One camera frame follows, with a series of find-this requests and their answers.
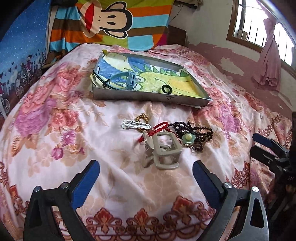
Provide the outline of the colourful dinosaur drawing paper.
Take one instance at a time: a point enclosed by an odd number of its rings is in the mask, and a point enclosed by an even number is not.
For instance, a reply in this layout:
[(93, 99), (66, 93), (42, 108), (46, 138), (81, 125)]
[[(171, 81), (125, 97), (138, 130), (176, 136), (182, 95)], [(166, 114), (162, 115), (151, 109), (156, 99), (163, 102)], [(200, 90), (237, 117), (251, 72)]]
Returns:
[(99, 56), (93, 70), (104, 77), (125, 71), (135, 72), (140, 81), (133, 91), (207, 98), (204, 89), (185, 67), (158, 58), (106, 52)]

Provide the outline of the striped monkey blanket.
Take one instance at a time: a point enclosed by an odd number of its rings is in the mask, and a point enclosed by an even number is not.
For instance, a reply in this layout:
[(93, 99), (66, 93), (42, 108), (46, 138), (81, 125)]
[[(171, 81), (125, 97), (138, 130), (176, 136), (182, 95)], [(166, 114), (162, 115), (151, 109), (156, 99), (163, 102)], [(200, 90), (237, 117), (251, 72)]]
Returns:
[(84, 43), (147, 51), (166, 43), (173, 1), (76, 1), (58, 6), (50, 34), (51, 52)]

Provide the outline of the pink window curtain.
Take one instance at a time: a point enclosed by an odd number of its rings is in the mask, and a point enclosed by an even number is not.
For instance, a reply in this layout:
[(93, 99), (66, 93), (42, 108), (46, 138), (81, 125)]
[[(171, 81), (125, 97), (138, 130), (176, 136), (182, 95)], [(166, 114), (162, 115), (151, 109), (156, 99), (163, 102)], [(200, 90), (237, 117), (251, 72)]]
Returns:
[(266, 42), (260, 53), (253, 75), (254, 80), (262, 89), (280, 91), (281, 59), (274, 30), (277, 20), (269, 16), (263, 20), (266, 31)]

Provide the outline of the silver metal hair clip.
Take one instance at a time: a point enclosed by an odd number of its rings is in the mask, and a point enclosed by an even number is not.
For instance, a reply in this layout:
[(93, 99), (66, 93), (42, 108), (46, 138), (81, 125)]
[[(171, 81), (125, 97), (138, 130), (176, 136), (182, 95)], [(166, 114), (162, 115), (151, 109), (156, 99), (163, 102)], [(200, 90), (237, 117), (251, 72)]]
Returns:
[(138, 129), (138, 130), (150, 130), (152, 127), (148, 123), (143, 123), (135, 120), (123, 120), (121, 127), (124, 129)]

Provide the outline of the beige claw hair clip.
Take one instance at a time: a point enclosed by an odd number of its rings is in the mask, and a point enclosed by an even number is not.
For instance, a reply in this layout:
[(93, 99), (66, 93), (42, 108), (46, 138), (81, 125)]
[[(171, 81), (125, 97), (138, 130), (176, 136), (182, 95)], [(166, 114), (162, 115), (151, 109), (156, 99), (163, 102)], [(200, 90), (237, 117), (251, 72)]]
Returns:
[[(160, 132), (149, 136), (147, 131), (143, 133), (145, 144), (145, 159), (141, 165), (147, 168), (154, 164), (159, 170), (174, 170), (179, 167), (179, 157), (182, 152), (182, 146), (178, 138), (171, 132)], [(162, 144), (159, 137), (168, 137), (170, 145)]]

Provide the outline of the window with wooden frame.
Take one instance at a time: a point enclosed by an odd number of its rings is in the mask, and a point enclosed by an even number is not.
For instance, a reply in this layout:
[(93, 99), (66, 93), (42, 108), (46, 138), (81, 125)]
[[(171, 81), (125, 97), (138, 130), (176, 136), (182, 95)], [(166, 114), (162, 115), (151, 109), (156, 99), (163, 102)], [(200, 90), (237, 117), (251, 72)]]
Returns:
[[(260, 53), (267, 41), (263, 23), (267, 17), (258, 1), (233, 1), (226, 39)], [(295, 44), (281, 23), (276, 23), (274, 36), (282, 66), (295, 71)]]

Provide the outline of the grey cardboard tray box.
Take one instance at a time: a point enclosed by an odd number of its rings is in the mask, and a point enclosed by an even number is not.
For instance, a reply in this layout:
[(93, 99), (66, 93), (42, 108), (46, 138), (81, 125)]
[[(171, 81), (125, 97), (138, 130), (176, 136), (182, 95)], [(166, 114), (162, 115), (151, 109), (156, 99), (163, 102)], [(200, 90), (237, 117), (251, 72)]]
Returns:
[(128, 91), (128, 90), (110, 90), (105, 88), (95, 87), (92, 84), (93, 98), (95, 100), (133, 100), (133, 101), (158, 101), (181, 104), (200, 108), (206, 106), (210, 102), (210, 96), (207, 98), (194, 98), (187, 96), (179, 96), (173, 94), (151, 93), (141, 91)]

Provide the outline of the floral pink bedspread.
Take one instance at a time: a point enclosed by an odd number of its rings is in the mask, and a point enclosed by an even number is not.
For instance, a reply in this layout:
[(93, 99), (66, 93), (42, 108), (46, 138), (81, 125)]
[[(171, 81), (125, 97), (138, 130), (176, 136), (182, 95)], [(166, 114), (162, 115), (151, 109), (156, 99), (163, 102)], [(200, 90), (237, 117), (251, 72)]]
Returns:
[[(210, 222), (208, 206), (192, 175), (201, 160), (223, 182), (239, 189), (257, 186), (267, 197), (273, 179), (250, 158), (252, 135), (260, 133), (287, 147), (292, 122), (228, 80), (202, 55), (182, 46), (148, 51), (184, 66), (211, 101), (202, 109), (160, 102), (94, 101), (90, 74), (103, 51), (84, 44), (66, 55), (35, 83), (10, 112), (1, 129), (1, 221), (22, 240), (25, 214), (35, 186), (58, 187), (91, 160), (99, 178), (78, 215), (96, 240), (196, 240)], [(195, 123), (213, 130), (201, 152), (185, 148), (179, 168), (144, 168), (140, 133), (123, 120), (141, 113), (151, 125)]]

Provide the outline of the dark wooden headboard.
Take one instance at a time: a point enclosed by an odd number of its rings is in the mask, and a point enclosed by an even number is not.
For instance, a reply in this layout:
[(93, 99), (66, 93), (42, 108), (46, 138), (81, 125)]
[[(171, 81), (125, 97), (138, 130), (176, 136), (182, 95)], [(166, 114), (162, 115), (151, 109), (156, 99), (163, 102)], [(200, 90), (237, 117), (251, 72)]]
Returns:
[(186, 37), (187, 37), (187, 31), (174, 27), (174, 26), (168, 26), (168, 36), (167, 36), (167, 44), (173, 45), (178, 44), (181, 46), (186, 45)]

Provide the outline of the blue bicycle print curtain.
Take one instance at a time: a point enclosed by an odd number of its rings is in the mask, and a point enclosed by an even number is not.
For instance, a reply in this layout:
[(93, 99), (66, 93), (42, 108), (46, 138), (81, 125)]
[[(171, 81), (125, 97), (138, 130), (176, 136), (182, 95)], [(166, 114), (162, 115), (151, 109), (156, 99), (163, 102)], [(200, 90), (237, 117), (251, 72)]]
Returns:
[(1, 1), (1, 121), (41, 77), (50, 1)]

